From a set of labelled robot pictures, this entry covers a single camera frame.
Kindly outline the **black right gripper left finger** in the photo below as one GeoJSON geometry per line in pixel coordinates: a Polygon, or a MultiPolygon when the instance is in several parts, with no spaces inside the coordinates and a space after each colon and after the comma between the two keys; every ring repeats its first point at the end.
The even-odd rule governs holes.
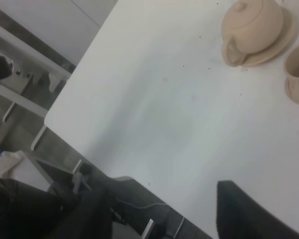
{"type": "Polygon", "coordinates": [[[110,239],[112,230],[108,192],[99,188],[81,194],[78,205],[57,227],[57,238],[110,239]]]}

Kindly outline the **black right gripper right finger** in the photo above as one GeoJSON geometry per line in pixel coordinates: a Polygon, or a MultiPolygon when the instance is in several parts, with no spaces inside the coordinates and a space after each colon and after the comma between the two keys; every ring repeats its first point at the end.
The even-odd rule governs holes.
{"type": "Polygon", "coordinates": [[[299,239],[233,181],[217,182],[216,226],[220,239],[299,239]]]}

